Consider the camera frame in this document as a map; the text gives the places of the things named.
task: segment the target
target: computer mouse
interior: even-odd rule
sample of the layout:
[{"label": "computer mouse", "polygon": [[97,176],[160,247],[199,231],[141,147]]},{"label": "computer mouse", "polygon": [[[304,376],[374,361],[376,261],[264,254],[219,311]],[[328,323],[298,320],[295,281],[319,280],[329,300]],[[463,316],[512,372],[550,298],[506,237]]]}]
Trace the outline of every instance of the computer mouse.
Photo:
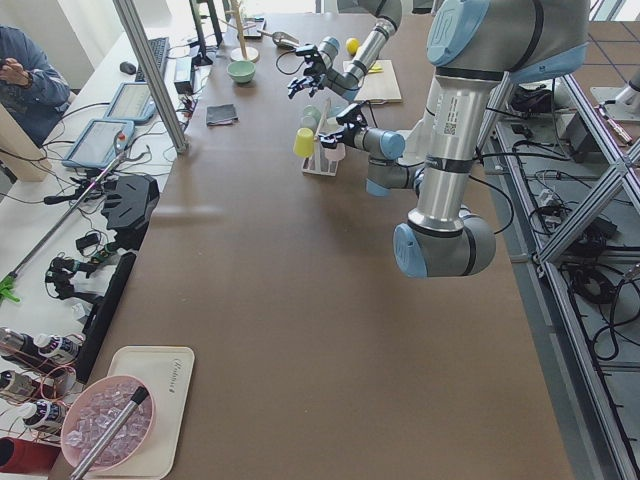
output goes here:
[{"label": "computer mouse", "polygon": [[122,73],[127,73],[129,75],[133,75],[136,73],[137,67],[131,62],[122,62],[120,64],[120,71]]}]

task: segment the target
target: yellow ball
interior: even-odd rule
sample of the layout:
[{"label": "yellow ball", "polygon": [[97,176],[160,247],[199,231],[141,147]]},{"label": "yellow ball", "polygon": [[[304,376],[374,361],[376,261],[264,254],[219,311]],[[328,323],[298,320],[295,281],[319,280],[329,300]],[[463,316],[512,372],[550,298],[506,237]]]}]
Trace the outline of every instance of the yellow ball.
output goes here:
[{"label": "yellow ball", "polygon": [[357,38],[347,38],[347,42],[345,43],[345,47],[347,47],[347,52],[349,55],[355,55],[358,51],[358,47],[360,46],[360,42]]}]

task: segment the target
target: blue jacket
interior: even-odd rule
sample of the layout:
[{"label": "blue jacket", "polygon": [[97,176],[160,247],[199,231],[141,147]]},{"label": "blue jacket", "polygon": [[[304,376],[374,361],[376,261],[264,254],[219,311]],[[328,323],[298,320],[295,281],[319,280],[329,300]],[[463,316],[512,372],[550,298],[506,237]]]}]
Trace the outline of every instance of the blue jacket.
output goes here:
[{"label": "blue jacket", "polygon": [[69,106],[69,85],[46,54],[17,28],[0,25],[0,58],[15,58],[33,77],[24,89],[0,80],[0,102],[38,147]]}]

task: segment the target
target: folded cloth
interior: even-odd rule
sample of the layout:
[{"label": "folded cloth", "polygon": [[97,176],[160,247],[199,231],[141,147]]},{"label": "folded cloth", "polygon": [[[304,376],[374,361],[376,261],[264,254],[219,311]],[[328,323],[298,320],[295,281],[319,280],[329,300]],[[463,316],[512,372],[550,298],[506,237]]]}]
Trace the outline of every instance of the folded cloth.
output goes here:
[{"label": "folded cloth", "polygon": [[238,119],[236,107],[232,103],[207,107],[207,126],[230,125]]}]

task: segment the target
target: white bottle cap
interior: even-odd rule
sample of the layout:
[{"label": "white bottle cap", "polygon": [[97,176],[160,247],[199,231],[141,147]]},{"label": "white bottle cap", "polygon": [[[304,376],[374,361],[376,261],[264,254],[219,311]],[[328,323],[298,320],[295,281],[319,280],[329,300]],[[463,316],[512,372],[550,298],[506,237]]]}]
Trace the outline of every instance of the white bottle cap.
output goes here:
[{"label": "white bottle cap", "polygon": [[35,403],[23,403],[18,407],[17,412],[22,418],[31,418],[38,413],[38,407]]},{"label": "white bottle cap", "polygon": [[39,335],[36,335],[36,337],[33,339],[33,344],[36,347],[44,348],[47,345],[49,345],[50,340],[51,340],[51,335],[47,335],[46,333],[40,333]]}]

